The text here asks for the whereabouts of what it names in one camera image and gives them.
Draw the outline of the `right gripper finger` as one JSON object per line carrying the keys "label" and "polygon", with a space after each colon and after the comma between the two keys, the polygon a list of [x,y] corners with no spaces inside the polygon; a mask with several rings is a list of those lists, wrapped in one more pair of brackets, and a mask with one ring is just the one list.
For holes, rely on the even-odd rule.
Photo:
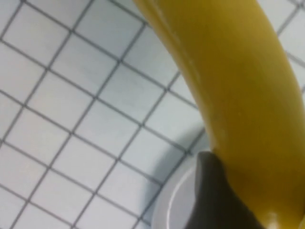
{"label": "right gripper finger", "polygon": [[198,153],[194,188],[195,204],[188,229],[263,228],[230,187],[222,162],[214,153]]}

